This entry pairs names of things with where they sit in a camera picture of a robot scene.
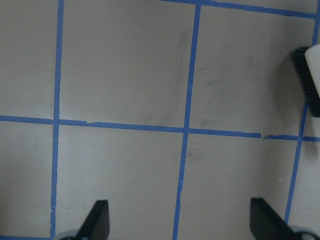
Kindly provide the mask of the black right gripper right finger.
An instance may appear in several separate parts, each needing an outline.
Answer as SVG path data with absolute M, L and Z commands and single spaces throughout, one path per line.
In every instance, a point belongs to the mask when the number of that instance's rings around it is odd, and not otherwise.
M 299 240 L 273 208 L 261 197 L 250 199 L 249 228 L 255 240 Z

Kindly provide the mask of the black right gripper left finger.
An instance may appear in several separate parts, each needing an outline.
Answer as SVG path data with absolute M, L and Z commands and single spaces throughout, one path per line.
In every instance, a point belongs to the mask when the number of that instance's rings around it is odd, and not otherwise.
M 110 234 L 110 216 L 108 200 L 97 200 L 81 228 L 76 240 L 107 240 Z

